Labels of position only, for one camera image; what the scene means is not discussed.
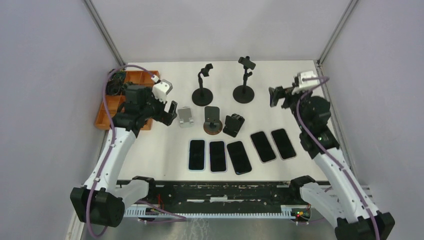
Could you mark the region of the silver white phone stand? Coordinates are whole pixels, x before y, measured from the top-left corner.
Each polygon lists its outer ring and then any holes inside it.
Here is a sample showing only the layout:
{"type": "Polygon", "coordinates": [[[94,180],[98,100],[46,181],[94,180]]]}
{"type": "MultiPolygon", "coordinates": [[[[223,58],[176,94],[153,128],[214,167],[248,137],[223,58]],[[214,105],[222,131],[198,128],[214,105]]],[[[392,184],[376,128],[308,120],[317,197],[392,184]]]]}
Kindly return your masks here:
{"type": "Polygon", "coordinates": [[[195,125],[192,109],[188,106],[179,108],[177,110],[179,127],[180,128],[190,128],[195,125]]]}

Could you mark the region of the brown round base stand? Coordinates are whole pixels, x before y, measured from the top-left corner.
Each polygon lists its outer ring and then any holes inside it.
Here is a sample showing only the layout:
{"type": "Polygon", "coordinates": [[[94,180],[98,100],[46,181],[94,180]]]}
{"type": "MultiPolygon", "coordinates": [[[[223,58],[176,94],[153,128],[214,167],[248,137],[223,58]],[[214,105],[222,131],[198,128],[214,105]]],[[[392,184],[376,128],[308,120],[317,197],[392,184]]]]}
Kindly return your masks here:
{"type": "Polygon", "coordinates": [[[217,135],[223,130],[219,107],[206,106],[204,108],[203,129],[209,135],[217,135]]]}

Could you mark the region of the light blue cased phone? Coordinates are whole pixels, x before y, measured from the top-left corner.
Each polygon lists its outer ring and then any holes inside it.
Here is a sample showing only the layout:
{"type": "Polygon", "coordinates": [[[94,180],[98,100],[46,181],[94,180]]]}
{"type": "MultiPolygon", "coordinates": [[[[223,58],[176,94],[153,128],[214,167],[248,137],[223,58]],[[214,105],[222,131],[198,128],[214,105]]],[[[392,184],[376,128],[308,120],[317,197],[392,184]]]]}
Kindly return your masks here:
{"type": "Polygon", "coordinates": [[[206,142],[202,139],[193,139],[189,142],[188,169],[203,171],[206,164],[206,142]]]}

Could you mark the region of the black folding phone stand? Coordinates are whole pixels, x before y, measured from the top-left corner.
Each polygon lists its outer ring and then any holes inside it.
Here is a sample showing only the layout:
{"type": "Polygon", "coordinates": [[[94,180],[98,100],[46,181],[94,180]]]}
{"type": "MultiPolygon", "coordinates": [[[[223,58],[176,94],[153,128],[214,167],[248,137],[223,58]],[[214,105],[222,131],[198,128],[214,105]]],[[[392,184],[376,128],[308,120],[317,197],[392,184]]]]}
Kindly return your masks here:
{"type": "Polygon", "coordinates": [[[223,132],[235,138],[245,122],[245,118],[239,114],[233,113],[225,117],[223,132]]]}

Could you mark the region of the lilac cased phone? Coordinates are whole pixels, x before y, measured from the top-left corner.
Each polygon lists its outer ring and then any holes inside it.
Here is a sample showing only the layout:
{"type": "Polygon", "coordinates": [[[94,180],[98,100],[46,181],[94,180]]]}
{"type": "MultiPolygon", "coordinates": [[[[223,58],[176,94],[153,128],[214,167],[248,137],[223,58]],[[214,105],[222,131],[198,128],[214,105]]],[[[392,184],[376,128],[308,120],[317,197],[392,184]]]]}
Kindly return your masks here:
{"type": "Polygon", "coordinates": [[[227,171],[226,148],[223,141],[211,141],[209,143],[209,164],[212,173],[227,171]]]}

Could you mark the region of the white cased phone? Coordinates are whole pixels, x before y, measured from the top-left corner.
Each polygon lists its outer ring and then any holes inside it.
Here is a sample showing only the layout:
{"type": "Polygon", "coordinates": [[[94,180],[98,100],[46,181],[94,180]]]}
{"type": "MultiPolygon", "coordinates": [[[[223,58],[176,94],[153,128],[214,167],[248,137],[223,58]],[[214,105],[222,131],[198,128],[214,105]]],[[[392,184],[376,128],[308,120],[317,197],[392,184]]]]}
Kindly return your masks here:
{"type": "Polygon", "coordinates": [[[264,131],[259,131],[251,134],[250,139],[252,141],[252,144],[254,145],[254,148],[261,163],[265,164],[276,160],[277,156],[264,131]]]}
{"type": "Polygon", "coordinates": [[[280,128],[272,130],[271,136],[281,159],[288,160],[297,156],[293,144],[285,129],[280,128]]]}

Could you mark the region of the black phone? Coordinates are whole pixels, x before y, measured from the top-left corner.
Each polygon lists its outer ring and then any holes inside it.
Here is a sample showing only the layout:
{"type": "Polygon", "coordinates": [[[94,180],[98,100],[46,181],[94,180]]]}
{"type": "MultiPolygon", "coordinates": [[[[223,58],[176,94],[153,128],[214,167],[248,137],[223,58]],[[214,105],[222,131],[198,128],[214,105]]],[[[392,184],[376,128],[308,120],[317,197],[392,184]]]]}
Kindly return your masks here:
{"type": "Polygon", "coordinates": [[[249,157],[241,141],[231,142],[227,144],[226,148],[236,175],[242,175],[252,171],[249,157]]]}

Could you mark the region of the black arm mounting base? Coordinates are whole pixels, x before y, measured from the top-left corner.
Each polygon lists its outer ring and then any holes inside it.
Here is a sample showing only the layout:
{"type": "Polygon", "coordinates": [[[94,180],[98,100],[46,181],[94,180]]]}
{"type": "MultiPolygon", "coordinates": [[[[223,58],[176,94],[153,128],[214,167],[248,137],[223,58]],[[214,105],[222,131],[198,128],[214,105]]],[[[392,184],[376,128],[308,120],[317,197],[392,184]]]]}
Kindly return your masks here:
{"type": "Polygon", "coordinates": [[[271,214],[307,206],[287,181],[157,180],[143,201],[174,214],[271,214]]]}

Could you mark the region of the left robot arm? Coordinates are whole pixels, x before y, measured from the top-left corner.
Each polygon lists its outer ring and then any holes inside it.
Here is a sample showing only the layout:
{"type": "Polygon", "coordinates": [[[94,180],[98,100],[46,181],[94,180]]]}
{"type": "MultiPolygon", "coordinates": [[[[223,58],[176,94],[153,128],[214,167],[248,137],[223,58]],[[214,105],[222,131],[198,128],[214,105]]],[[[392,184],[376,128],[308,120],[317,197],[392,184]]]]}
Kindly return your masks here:
{"type": "Polygon", "coordinates": [[[83,223],[117,227],[125,210],[137,201],[153,203],[157,190],[150,186],[153,179],[134,177],[129,184],[117,188],[119,173],[125,158],[148,120],[170,126],[176,118],[177,103],[172,101],[166,111],[171,83],[161,80],[153,86],[131,85],[125,91],[125,101],[112,117],[106,145],[89,178],[75,187],[70,200],[78,219],[83,223]]]}

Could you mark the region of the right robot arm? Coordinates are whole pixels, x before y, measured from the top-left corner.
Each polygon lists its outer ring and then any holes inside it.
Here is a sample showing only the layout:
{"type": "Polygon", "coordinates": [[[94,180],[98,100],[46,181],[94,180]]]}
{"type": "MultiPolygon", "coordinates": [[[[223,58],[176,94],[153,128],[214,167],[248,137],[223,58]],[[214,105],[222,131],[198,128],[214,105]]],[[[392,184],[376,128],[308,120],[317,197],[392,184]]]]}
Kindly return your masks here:
{"type": "Polygon", "coordinates": [[[270,106],[283,99],[301,133],[300,143],[330,183],[332,197],[309,175],[290,181],[289,199],[311,204],[333,227],[338,240],[386,240],[395,226],[391,213],[381,212],[349,168],[339,142],[328,127],[331,104],[311,92],[294,87],[268,89],[270,106]]]}

